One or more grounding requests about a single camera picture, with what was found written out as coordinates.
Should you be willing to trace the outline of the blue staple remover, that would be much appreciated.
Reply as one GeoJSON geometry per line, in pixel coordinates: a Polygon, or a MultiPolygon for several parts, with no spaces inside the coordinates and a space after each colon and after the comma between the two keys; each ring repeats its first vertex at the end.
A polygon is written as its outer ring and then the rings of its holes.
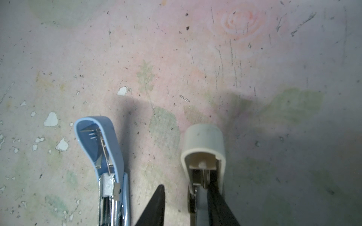
{"type": "Polygon", "coordinates": [[[129,177],[112,121],[105,116],[84,117],[76,121],[74,131],[95,170],[98,225],[130,225],[129,177]]]}

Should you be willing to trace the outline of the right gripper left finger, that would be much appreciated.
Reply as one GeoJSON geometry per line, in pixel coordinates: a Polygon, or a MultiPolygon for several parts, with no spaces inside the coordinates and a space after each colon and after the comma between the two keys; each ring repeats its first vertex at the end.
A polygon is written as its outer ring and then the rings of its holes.
{"type": "Polygon", "coordinates": [[[165,219],[165,204],[165,186],[160,184],[135,225],[163,226],[165,219]]]}

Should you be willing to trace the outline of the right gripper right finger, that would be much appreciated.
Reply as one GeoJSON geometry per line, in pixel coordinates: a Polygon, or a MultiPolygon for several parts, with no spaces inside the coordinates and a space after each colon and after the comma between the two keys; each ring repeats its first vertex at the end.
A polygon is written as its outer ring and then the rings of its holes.
{"type": "Polygon", "coordinates": [[[208,186],[207,205],[210,226],[240,226],[240,223],[219,193],[218,187],[214,184],[208,186]]]}

